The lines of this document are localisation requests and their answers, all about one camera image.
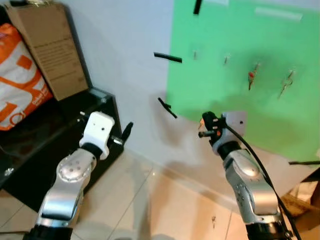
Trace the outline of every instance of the orange and white bag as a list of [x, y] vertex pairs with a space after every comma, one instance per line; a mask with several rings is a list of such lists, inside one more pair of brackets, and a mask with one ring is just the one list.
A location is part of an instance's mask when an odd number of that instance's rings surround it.
[[17, 29], [0, 26], [0, 131], [13, 128], [52, 98]]

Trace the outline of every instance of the green board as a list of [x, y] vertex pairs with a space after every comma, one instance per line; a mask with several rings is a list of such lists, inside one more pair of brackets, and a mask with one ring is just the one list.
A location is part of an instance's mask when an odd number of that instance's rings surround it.
[[[251, 144], [295, 161], [317, 160], [319, 12], [231, 0], [228, 6], [204, 1], [193, 15], [194, 6], [195, 0], [174, 1], [171, 54], [183, 63], [169, 64], [172, 110], [192, 121], [206, 111], [246, 111]], [[257, 64], [249, 91], [248, 72]], [[293, 84], [279, 98], [290, 71]]]

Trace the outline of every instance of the cardboard box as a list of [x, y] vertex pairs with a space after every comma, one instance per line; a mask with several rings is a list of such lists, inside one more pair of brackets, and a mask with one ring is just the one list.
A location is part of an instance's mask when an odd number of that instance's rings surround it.
[[62, 4], [5, 8], [57, 100], [88, 89]]

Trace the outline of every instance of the silver robotic arm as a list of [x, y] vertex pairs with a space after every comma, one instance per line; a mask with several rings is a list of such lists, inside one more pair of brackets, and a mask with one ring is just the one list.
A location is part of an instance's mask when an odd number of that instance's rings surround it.
[[233, 188], [237, 205], [250, 240], [290, 240], [278, 207], [277, 195], [264, 173], [240, 140], [226, 128], [230, 126], [241, 136], [245, 133], [244, 112], [225, 112], [218, 118], [212, 112], [202, 115], [199, 137], [210, 137], [213, 152], [223, 159], [227, 181]]
[[71, 238], [91, 172], [97, 161], [109, 155], [107, 141], [114, 124], [114, 119], [102, 112], [90, 114], [79, 148], [58, 164], [55, 182], [44, 197], [34, 228], [24, 240]]

